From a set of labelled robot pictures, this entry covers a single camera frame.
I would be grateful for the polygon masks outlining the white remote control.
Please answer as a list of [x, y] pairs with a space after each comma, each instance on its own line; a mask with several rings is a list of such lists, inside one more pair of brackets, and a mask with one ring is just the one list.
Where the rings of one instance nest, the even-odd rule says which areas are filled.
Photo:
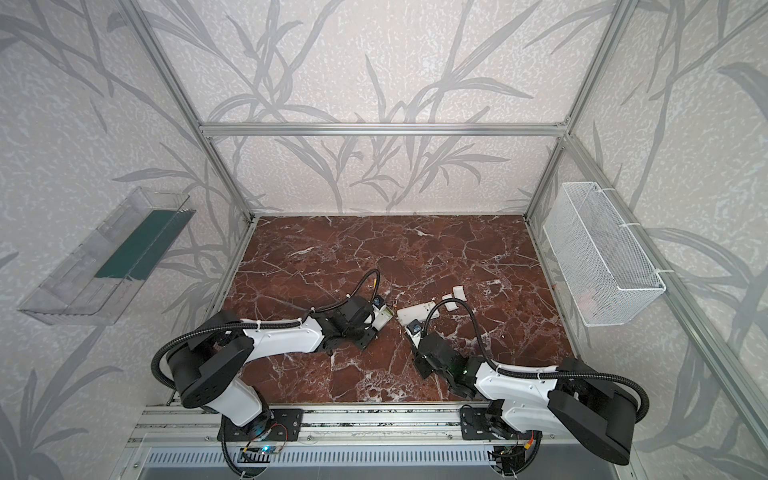
[[377, 332], [380, 332], [384, 326], [394, 317], [394, 313], [388, 306], [382, 306], [381, 308], [374, 309], [373, 320], [371, 326]]
[[405, 307], [398, 309], [396, 312], [396, 317], [398, 322], [403, 326], [407, 327], [410, 323], [413, 321], [419, 321], [423, 322], [427, 319], [430, 311], [436, 306], [436, 303], [434, 301]]

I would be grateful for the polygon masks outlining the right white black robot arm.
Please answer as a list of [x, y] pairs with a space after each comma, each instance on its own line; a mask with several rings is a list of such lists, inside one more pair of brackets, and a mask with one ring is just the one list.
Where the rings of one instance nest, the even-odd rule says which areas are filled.
[[454, 395], [489, 402], [486, 422], [494, 435], [569, 434], [607, 462], [629, 463], [635, 425], [650, 407], [637, 382], [576, 358], [550, 367], [505, 365], [465, 357], [436, 332], [407, 336], [422, 377], [435, 374]]

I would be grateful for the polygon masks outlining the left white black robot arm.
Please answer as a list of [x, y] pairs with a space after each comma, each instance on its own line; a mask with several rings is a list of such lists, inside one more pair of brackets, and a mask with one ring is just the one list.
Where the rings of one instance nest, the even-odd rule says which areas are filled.
[[274, 415], [263, 396], [241, 379], [249, 363], [288, 353], [328, 353], [346, 342], [364, 350], [393, 318], [381, 296], [350, 296], [294, 320], [241, 319], [222, 310], [154, 354], [150, 370], [187, 409], [221, 415], [221, 435], [252, 440], [269, 431]]

